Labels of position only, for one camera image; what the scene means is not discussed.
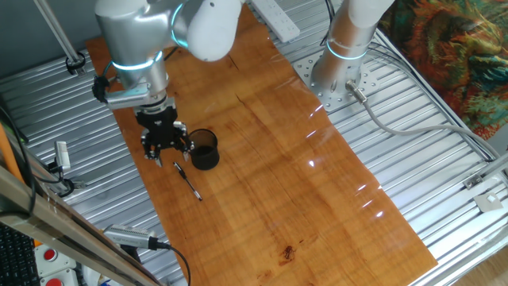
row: metal mounting plate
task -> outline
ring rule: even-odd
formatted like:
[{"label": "metal mounting plate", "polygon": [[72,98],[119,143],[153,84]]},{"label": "metal mounting plate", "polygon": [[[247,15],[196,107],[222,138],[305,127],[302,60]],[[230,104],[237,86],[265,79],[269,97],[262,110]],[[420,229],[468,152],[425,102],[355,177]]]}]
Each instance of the metal mounting plate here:
[{"label": "metal mounting plate", "polygon": [[[355,102],[355,98],[351,93],[347,93],[346,95],[339,95],[338,93],[330,93],[329,91],[324,91],[321,87],[314,85],[311,83],[311,73],[314,69],[314,65],[317,63],[319,58],[321,58],[323,51],[316,52],[306,58],[301,60],[297,60],[293,63],[293,68],[296,73],[303,80],[305,85],[317,96],[319,101],[323,104],[326,112],[333,112],[342,106],[346,106],[351,102]],[[363,91],[366,95],[369,95],[379,89],[379,79],[380,75],[376,75],[376,70],[369,70],[369,65],[373,63],[377,63],[379,61],[383,61],[383,59],[366,55],[365,61],[360,67],[361,78],[360,82],[357,84],[361,91]]]}]

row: wood grain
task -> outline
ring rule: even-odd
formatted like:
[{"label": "wood grain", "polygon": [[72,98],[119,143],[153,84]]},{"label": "wood grain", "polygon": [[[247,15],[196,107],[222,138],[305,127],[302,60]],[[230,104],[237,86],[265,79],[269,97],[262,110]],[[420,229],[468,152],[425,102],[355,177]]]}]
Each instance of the wood grain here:
[{"label": "wood grain", "polygon": [[[103,39],[87,47],[101,71]],[[133,112],[114,114],[194,285],[404,285],[436,265],[246,7],[229,56],[205,63],[179,49],[166,67],[179,120],[217,134],[216,168],[170,149],[156,167]]]}]

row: gray cable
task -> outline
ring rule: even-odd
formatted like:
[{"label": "gray cable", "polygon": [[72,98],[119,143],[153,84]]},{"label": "gray cable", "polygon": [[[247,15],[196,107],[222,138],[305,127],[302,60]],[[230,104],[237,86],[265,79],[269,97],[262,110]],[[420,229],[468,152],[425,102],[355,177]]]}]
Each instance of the gray cable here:
[{"label": "gray cable", "polygon": [[439,125],[439,126],[428,126],[428,127],[424,127],[424,128],[420,128],[420,129],[413,129],[413,130],[407,130],[407,131],[394,130],[394,129],[391,129],[391,128],[385,126],[375,116],[375,114],[374,114],[374,112],[372,112],[371,106],[368,104],[368,102],[364,102],[364,107],[365,107],[365,110],[367,110],[367,113],[371,116],[372,121],[374,121],[374,123],[377,126],[379,126],[379,128],[385,130],[388,133],[392,133],[394,135],[408,136],[408,135],[415,135],[415,134],[418,134],[418,133],[424,133],[424,132],[432,131],[432,130],[447,129],[447,130],[455,131],[457,133],[462,133],[464,135],[468,135],[469,137],[477,140],[485,149],[489,150],[489,152],[491,152],[494,155],[495,159],[499,158],[499,153],[490,144],[488,144],[480,136],[474,134],[472,131],[467,130],[465,128],[462,128],[462,127],[459,127],[459,126],[443,126],[443,125]]}]

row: colorful fabric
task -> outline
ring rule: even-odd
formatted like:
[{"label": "colorful fabric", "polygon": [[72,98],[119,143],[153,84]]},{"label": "colorful fabric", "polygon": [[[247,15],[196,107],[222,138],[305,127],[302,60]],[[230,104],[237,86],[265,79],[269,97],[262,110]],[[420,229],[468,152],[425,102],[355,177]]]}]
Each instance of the colorful fabric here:
[{"label": "colorful fabric", "polygon": [[507,0],[397,0],[380,28],[488,139],[508,122],[507,14]]}]

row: power strip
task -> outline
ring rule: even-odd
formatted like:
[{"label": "power strip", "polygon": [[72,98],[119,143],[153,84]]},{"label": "power strip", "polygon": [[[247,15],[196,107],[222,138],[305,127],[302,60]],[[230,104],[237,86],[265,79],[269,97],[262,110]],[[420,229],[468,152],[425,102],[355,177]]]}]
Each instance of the power strip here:
[{"label": "power strip", "polygon": [[300,35],[300,29],[275,0],[252,0],[252,5],[283,43]]}]

